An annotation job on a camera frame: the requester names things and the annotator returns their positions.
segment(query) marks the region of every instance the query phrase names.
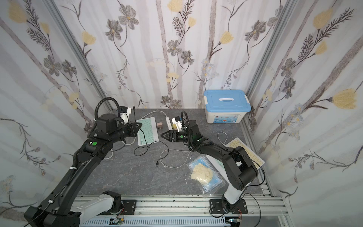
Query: mint green keyboard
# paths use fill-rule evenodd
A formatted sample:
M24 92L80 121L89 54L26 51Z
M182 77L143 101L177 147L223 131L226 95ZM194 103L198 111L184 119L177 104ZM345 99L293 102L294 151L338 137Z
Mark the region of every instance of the mint green keyboard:
M156 128L155 117L149 117L144 119L136 120L136 122L141 122L141 130L145 133L146 142L144 135L141 130L137 133L137 139L139 146L144 146L146 144L151 144L154 141L159 140L158 130Z

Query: floral wallpaper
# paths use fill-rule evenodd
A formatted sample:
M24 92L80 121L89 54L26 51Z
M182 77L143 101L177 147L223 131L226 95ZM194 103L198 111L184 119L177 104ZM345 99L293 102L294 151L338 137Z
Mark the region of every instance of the floral wallpaper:
M250 96L250 132L295 226L361 226L362 10L298 1Z
M137 108L202 108L247 91L285 1L55 0L104 92Z
M100 98L41 0L1 1L0 12L0 222L22 226L71 165ZM94 40L83 37L86 55Z

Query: white handle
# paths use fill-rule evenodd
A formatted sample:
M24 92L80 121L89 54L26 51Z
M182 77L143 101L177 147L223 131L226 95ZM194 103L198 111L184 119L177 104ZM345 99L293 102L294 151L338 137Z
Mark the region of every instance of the white handle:
M249 101L248 101L247 95L245 95L245 98L246 98L246 101L248 102L248 104L250 104Z
M220 98L219 101L233 101L233 98Z

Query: dough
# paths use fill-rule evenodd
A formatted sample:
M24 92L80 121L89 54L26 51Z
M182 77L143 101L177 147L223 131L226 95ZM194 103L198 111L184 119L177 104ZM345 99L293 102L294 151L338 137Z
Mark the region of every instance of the dough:
M197 164L190 176L191 179L197 180L202 185L205 185L211 181L213 177L213 171L210 168L205 167L202 163Z

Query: gray marble table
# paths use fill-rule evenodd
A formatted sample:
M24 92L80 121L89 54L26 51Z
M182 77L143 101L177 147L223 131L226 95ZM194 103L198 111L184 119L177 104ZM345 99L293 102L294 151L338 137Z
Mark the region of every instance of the gray marble table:
M180 109L162 109L170 118L180 116ZM136 109L136 119L154 109ZM226 143L236 137L245 142L240 124L208 124L205 118L204 109L185 109L189 119L195 119L202 135L208 137L215 143L220 143L217 138L219 131L224 131L228 135ZM188 150L182 143L168 142L160 137L162 132L168 130L165 115L161 112L152 113L148 117L155 117L156 122L163 123L163 129L158 130L159 140L165 142L169 149ZM220 134L220 139L225 140L225 135ZM127 143L131 143L133 138L126 138ZM114 149L118 149L123 143L114 144ZM134 155L135 148L138 147L137 139L133 145L125 146L119 151L115 151L109 160L104 160L91 173L86 183L78 195L99 195L104 191L110 190L122 195L198 195L201 194L198 183L186 183L190 169L187 164L178 168L171 169L159 164L156 161L166 146L160 142L151 145L148 152L140 157ZM184 163L188 152L170 151L169 155L163 159L168 166L180 166ZM194 160L200 154L191 152L187 163ZM223 194L227 185L219 189L216 194ZM246 192L251 194L262 194L260 186L249 187Z

